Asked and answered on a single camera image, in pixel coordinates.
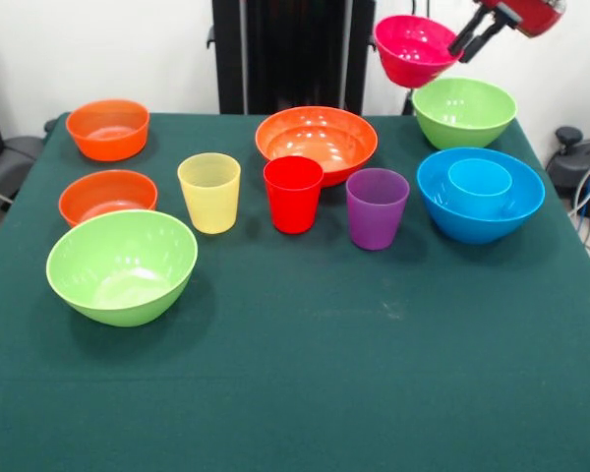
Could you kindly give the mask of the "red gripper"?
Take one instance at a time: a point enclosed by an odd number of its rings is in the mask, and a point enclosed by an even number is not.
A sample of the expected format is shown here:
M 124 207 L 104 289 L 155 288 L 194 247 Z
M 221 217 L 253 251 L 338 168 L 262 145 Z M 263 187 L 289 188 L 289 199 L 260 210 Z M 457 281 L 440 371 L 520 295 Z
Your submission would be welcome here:
M 455 37 L 448 47 L 451 56 L 459 56 L 461 63 L 470 62 L 476 54 L 504 27 L 519 30 L 527 37 L 537 37 L 551 29 L 566 10 L 566 1 L 561 0 L 503 0 L 477 1 L 479 5 L 471 20 Z M 497 14 L 510 12 L 514 20 Z M 493 23 L 481 34 L 475 29 L 487 15 L 494 17 Z

